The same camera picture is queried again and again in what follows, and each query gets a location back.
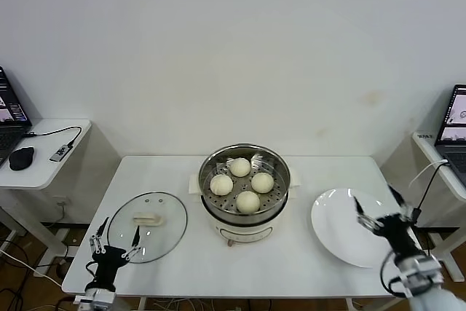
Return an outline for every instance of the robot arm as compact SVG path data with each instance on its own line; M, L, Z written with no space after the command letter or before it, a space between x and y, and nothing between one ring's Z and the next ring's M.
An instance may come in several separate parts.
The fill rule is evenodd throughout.
M449 291L441 289L443 276L438 260L416 247L416 243L409 235L411 225L416 221L419 213L404 202L401 195L392 191L399 204L400 213L373 219L366 214L355 198L358 221L375 235L387 239L392 252L387 255L380 272L383 287L393 296L408 298L412 311L466 311L466 303ZM384 266L394 255L395 266L400 270L399 276L391 279L386 285L383 277ZM400 283L403 293L395 292L392 285Z
M427 293L409 299L411 311L465 311L466 303L444 289L432 288Z
M139 227L136 229L129 251L102 245L100 239L107 224L108 218L99 227L95 235L89 239L92 251L91 263L97 264L93 280L87 284L84 296L77 296L74 303L79 304L78 311L109 311L128 310L125 305L118 305L115 297L114 281L118 269L123 267L141 249L139 246Z

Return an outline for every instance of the steamed bun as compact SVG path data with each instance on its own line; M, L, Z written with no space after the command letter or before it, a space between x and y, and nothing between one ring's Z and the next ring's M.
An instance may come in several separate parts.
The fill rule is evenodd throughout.
M258 193L267 193L274 188L274 178L268 173L255 174L250 182L253 190Z
M210 180L210 190L218 196L226 196L233 190L233 181L226 175L215 175Z
M229 163L230 172L237 176L238 178L242 178L246 176L250 172L250 163L245 158L237 158L232 160Z
M251 191L241 192L236 199L236 207L243 214L255 213L260 206L259 196Z

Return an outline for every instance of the laptop screen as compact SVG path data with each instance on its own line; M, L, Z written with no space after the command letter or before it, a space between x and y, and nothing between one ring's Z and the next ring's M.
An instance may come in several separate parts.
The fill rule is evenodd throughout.
M2 67L0 67L0 125L31 125Z
M466 85L455 85L437 144L466 144Z

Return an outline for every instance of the floor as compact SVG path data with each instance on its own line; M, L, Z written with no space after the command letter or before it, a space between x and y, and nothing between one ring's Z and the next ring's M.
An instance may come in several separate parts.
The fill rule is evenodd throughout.
M66 243L69 245L78 245L82 238L85 235L84 229L72 229L66 238ZM0 225L0 237L5 238L9 234L9 231ZM38 258L44 253L45 247L40 243L35 237L30 234L27 234L25 237L19 237L15 242L24 249L27 253L28 260L31 264L35 261L38 261ZM23 252L15 247L10 246L8 253L18 257L19 259L25 259ZM459 267L466 272L466 244L460 246L453 252L454 258L457 260ZM7 259L8 262L14 264L15 261ZM56 259L54 263L59 263L60 259ZM66 262L62 265L62 271L66 272L69 263ZM25 279L25 285L22 292L23 297L23 307L16 308L10 303L13 299L13 294L10 291L4 290L4 288L9 288L12 291L16 291L25 276L26 270L23 268L13 267L9 264L6 264L4 260L0 261L0 310L4 311L32 311L34 310L54 310L54 306L57 304L58 300L66 296L55 284L51 283L44 278L32 277L29 275ZM56 274L56 266L52 266L49 269L48 275L54 280L60 282L60 278ZM444 288L453 291L459 298L466 300L466 283L454 283L450 280L448 274L443 274L445 277ZM125 298L125 301L131 305L133 309L137 309L139 299L134 298ZM356 308L359 308L360 305L365 305L371 302L370 299L361 299L355 300ZM166 310L167 307L169 310L181 311L211 311L212 310L212 300L210 299L192 299L192 300L183 300L180 302L171 302L171 299L148 299L146 304L147 310ZM215 311L226 311L226 310L239 310L236 309L240 307L242 311L267 311L270 310L270 301L268 299L260 300L246 300L246 299L217 299L213 301L213 306ZM49 305L48 307L44 306L40 309L35 309L43 305ZM64 310L72 311L77 310L76 305L72 305L70 302L64 302L60 305ZM272 302L273 311L281 310L293 310L293 311L339 311L345 310L346 304L343 299L274 299ZM390 309L390 311L408 311L408 303L403 301Z

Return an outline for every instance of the laptop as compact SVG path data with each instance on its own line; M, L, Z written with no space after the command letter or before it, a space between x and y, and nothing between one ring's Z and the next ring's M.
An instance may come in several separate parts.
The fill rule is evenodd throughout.
M466 185L466 85L454 86L435 148Z
M8 159L31 126L4 69L0 67L0 165Z

